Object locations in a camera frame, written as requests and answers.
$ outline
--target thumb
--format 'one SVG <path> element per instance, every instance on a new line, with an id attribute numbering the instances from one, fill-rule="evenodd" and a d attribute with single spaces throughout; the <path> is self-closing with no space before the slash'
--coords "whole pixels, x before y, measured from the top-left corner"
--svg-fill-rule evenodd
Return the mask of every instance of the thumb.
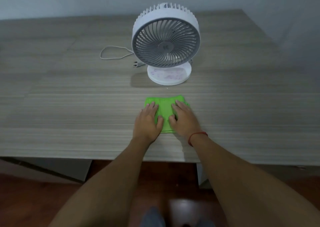
<path id="1" fill-rule="evenodd" d="M 177 121 L 175 115 L 169 116 L 169 123 L 173 129 L 176 127 Z"/>
<path id="2" fill-rule="evenodd" d="M 164 122 L 164 119 L 162 116 L 158 116 L 158 122 L 157 122 L 157 129 L 161 132 L 162 128 L 163 128 L 163 122 Z"/>

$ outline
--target folded green cloth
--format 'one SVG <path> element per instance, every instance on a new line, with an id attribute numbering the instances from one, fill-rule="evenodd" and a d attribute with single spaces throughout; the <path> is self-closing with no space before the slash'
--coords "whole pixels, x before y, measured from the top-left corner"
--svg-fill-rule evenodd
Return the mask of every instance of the folded green cloth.
<path id="1" fill-rule="evenodd" d="M 171 98 L 149 97 L 149 98 L 146 98 L 146 101 L 144 102 L 144 106 L 146 106 L 146 104 L 151 104 L 153 101 L 155 102 L 155 104 L 159 105 L 158 111 L 156 112 L 156 115 L 155 115 L 155 123 L 158 122 L 158 116 L 162 116 L 163 119 L 165 120 L 163 123 L 163 128 L 161 133 L 175 132 L 170 126 L 169 116 L 171 116 L 172 114 L 177 116 L 176 112 L 172 109 L 172 106 L 171 106 L 171 104 L 176 103 L 175 102 L 176 100 L 179 100 L 189 106 L 189 104 L 184 100 L 184 97 L 182 95 L 178 95 Z"/>

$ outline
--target wood grain tabletop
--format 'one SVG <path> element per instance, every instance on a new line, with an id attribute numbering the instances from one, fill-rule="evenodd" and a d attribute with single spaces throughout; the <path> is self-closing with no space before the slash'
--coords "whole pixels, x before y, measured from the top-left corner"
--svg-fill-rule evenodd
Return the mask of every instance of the wood grain tabletop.
<path id="1" fill-rule="evenodd" d="M 114 159 L 146 97 L 183 95 L 210 138 L 257 164 L 320 165 L 320 89 L 240 10 L 196 13 L 190 78 L 161 86 L 131 48 L 136 16 L 0 21 L 0 156 Z M 122 56 L 110 48 L 104 57 Z M 175 134 L 146 161 L 199 162 Z"/>

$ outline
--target reddish brown floor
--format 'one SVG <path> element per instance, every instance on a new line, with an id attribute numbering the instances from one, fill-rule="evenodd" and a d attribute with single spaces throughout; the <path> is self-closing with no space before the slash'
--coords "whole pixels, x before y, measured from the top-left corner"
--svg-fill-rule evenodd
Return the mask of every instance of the reddish brown floor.
<path id="1" fill-rule="evenodd" d="M 107 161 L 94 161 L 89 177 L 107 164 Z M 320 209 L 320 177 L 288 184 Z M 47 226 L 79 187 L 0 175 L 0 226 Z M 224 213 L 213 191 L 198 189 L 194 164 L 144 162 L 129 226 L 138 226 L 142 215 L 151 206 L 160 209 L 168 226 L 194 226 L 200 217 L 213 220 L 217 227 L 226 226 Z"/>

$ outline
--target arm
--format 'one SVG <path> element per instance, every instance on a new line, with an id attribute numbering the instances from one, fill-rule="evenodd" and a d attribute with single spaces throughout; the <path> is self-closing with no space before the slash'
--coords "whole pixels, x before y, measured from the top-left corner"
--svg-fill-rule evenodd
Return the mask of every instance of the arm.
<path id="1" fill-rule="evenodd" d="M 154 102 L 141 110 L 128 147 L 66 202 L 50 227 L 127 226 L 142 159 L 162 130 L 162 117 L 154 123 L 157 110 Z"/>
<path id="2" fill-rule="evenodd" d="M 171 126 L 188 140 L 201 127 L 185 104 Z M 280 180 L 228 152 L 203 134 L 191 137 L 230 226 L 320 226 L 320 212 Z"/>

